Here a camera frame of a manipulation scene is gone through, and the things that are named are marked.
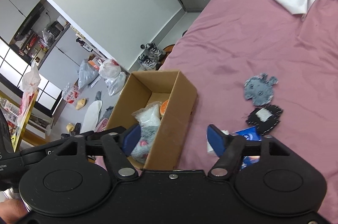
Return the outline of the person hand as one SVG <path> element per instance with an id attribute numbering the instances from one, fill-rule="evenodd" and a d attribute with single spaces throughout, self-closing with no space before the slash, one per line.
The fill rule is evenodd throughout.
<path id="1" fill-rule="evenodd" d="M 5 200 L 0 203 L 1 223 L 13 224 L 25 217 L 28 211 L 20 200 Z"/>

